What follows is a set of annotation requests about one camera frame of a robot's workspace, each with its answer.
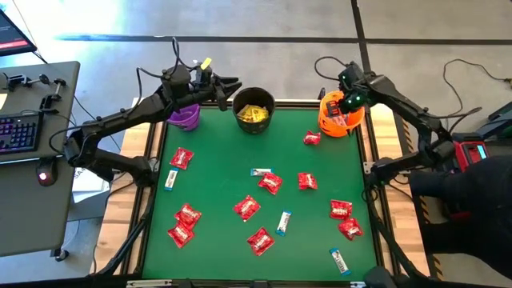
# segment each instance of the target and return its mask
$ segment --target green table surface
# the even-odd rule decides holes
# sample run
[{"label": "green table surface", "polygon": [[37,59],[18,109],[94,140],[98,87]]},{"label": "green table surface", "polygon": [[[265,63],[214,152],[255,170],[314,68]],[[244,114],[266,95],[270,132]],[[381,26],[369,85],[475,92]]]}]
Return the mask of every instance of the green table surface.
[{"label": "green table surface", "polygon": [[[302,142],[319,131],[318,111],[278,109],[269,128],[251,135],[237,125],[231,110],[202,108],[199,127],[182,132],[170,126],[164,144],[143,278],[202,280],[361,281],[376,265],[367,205],[361,200],[363,178],[356,137],[322,135],[318,146]],[[164,190],[169,164],[178,147],[194,152],[180,170],[172,191]],[[251,168],[274,168],[283,179],[273,196],[258,186]],[[310,172],[317,190],[299,190],[298,173]],[[262,208],[244,222],[235,204],[251,195]],[[354,204],[353,217],[364,236],[347,240],[339,220],[329,217],[330,200]],[[184,203],[202,212],[195,238],[182,249],[167,234]],[[283,210],[292,211],[286,236],[275,233]],[[265,227],[275,244],[262,256],[247,239]],[[341,276],[329,249],[340,249],[352,275]]]}]

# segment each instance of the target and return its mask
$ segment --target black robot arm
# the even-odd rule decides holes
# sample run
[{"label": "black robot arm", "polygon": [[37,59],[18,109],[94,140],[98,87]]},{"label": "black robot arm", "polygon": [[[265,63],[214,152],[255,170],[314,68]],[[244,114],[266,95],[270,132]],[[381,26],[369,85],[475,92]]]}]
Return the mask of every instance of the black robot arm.
[{"label": "black robot arm", "polygon": [[[371,168],[370,183],[380,185],[395,178],[400,171],[417,166],[432,167],[453,156],[454,144],[439,117],[400,94],[388,77],[364,74],[356,63],[351,62],[338,78],[339,88],[345,95],[338,103],[342,113],[382,103],[418,130],[418,151],[396,159],[379,159]],[[433,142],[432,133],[438,138]]]},{"label": "black robot arm", "polygon": [[220,110],[227,109],[227,102],[242,84],[238,78],[224,78],[213,74],[210,67],[200,66],[196,79],[191,82],[190,71],[183,65],[162,72],[162,84],[153,95],[144,98],[134,108],[121,109],[118,113],[84,122],[66,140],[64,155],[73,167],[84,167],[100,178],[112,181],[113,170],[125,171],[139,187],[154,183],[154,172],[143,156],[128,158],[98,148],[104,137],[144,122],[165,121],[180,108],[206,101],[217,102]]}]

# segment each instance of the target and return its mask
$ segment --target purple cup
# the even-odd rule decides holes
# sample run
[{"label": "purple cup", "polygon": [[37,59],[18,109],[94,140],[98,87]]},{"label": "purple cup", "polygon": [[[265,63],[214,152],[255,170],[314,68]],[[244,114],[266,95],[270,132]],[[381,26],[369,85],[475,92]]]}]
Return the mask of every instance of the purple cup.
[{"label": "purple cup", "polygon": [[187,106],[180,109],[180,113],[174,112],[167,119],[169,124],[172,124],[183,131],[191,131],[199,125],[199,111],[201,107],[199,104]]}]

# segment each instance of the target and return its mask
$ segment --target computer mouse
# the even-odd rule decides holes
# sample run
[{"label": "computer mouse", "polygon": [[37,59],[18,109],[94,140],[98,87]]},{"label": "computer mouse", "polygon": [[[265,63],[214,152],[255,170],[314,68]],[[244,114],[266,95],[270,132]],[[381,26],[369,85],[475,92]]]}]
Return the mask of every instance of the computer mouse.
[{"label": "computer mouse", "polygon": [[40,158],[35,167],[36,177],[41,186],[51,186],[57,181],[57,158]]}]

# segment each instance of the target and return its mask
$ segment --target gray floor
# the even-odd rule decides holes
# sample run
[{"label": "gray floor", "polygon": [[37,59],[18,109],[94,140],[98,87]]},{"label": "gray floor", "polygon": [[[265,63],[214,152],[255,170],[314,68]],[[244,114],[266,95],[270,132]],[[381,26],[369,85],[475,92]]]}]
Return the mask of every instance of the gray floor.
[{"label": "gray floor", "polygon": [[[60,42],[60,34],[124,34],[182,36],[356,36],[350,0],[17,0],[26,21],[8,3],[7,14],[25,32],[30,28],[42,55],[49,62],[78,60],[82,64],[76,95],[93,115],[116,112],[137,96],[135,67],[158,72],[172,66],[168,42]],[[511,39],[512,3],[509,0],[359,0],[368,38],[479,38]],[[318,77],[312,68],[316,58],[333,55],[361,62],[355,44],[220,43],[181,44],[182,58],[213,59],[220,75],[238,76],[244,87],[260,86],[276,98],[316,98],[321,87],[334,90],[336,82]],[[442,66],[452,58],[464,58],[486,66],[499,77],[512,77],[512,46],[391,46],[369,45],[372,69],[386,74],[407,97],[434,114],[448,114],[457,105],[442,80]],[[0,58],[0,66],[39,63],[31,54]],[[323,62],[324,74],[337,75],[341,67]],[[488,113],[512,99],[507,85],[488,79],[475,67],[453,64],[448,78],[459,90],[465,110],[482,106],[457,131],[473,130]],[[158,81],[144,77],[144,94]],[[74,106],[79,122],[87,120]],[[121,143],[122,133],[115,139]],[[104,149],[117,151],[111,140]],[[82,221],[70,242],[72,258],[56,263],[48,251],[0,258],[0,282],[69,278],[88,274],[100,220]],[[68,224],[72,239],[76,222]],[[448,280],[512,286],[478,260],[466,273],[445,271]]]}]

